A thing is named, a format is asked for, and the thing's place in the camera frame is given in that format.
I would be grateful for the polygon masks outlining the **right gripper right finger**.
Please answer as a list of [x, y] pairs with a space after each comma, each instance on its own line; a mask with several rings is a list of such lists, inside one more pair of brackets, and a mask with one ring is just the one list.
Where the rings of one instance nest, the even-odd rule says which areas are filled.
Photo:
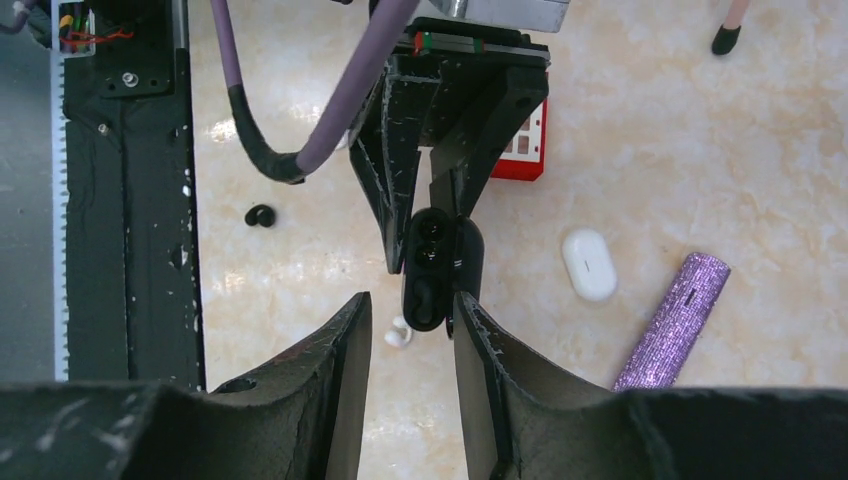
[[847, 394], [674, 388], [614, 393], [501, 328], [468, 293], [453, 345], [472, 479], [843, 479]]

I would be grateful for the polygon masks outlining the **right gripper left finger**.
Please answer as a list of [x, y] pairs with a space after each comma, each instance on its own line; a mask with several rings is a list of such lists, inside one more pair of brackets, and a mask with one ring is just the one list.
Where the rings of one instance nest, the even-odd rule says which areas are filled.
[[163, 382], [5, 384], [5, 479], [353, 479], [372, 300], [212, 392]]

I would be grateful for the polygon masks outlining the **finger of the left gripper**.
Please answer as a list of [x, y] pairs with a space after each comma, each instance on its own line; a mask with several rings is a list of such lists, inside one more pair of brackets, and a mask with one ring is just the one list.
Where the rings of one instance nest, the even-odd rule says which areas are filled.
[[352, 126], [350, 162], [376, 218], [391, 274], [402, 270], [419, 141], [437, 90], [436, 79], [390, 74], [375, 84]]
[[430, 205], [469, 217], [501, 154], [548, 92], [543, 68], [512, 66], [495, 75], [432, 149]]

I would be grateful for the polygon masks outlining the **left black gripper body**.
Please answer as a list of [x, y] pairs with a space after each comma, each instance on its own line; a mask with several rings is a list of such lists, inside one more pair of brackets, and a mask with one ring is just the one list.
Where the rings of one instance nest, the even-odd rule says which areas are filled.
[[384, 68], [384, 138], [499, 149], [549, 92], [550, 52], [517, 30], [420, 17]]

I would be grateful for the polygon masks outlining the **black earbud charging case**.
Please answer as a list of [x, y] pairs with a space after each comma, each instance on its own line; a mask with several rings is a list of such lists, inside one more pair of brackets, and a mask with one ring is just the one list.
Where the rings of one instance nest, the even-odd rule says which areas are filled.
[[403, 263], [402, 309], [405, 320], [405, 294], [409, 280], [416, 276], [434, 277], [440, 286], [439, 322], [435, 329], [446, 323], [448, 335], [452, 336], [453, 297], [457, 292], [480, 297], [484, 252], [482, 233], [470, 218], [453, 217], [434, 207], [418, 211], [408, 231]]

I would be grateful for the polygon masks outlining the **black earbud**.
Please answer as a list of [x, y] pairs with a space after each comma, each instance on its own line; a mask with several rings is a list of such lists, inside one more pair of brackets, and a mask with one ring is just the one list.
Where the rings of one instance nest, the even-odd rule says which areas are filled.
[[276, 211], [266, 204], [255, 205], [245, 213], [244, 222], [250, 227], [270, 228], [276, 223]]
[[438, 326], [439, 282], [431, 276], [416, 276], [409, 280], [405, 294], [405, 317], [419, 331], [431, 331]]

